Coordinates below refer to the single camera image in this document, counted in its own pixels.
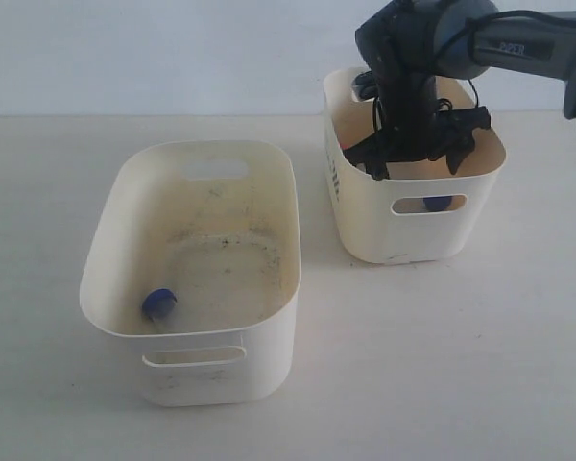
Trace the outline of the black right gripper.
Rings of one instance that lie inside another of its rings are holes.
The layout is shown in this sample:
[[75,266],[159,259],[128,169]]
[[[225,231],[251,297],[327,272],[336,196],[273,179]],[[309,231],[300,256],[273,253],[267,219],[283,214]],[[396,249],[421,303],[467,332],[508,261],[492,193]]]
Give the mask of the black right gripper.
[[375,181],[390,178],[387,163],[440,158],[450,174],[457,174],[476,148],[474,132],[492,127],[486,107],[475,103],[458,109],[440,97],[434,76],[404,77],[394,86],[358,76],[353,88],[372,99],[372,133],[342,151],[349,163],[362,164]]

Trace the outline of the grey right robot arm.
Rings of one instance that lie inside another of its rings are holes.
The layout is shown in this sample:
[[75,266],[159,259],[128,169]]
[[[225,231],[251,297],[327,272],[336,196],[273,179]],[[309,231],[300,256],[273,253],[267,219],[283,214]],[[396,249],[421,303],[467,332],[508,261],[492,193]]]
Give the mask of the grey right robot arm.
[[367,71],[352,88],[372,101],[372,134],[344,148],[377,181],[391,163],[444,159],[456,174],[492,126],[480,103],[457,109],[438,95],[444,77],[470,82],[490,68],[564,83],[576,120],[576,11],[502,12],[492,1],[392,1],[355,31]]

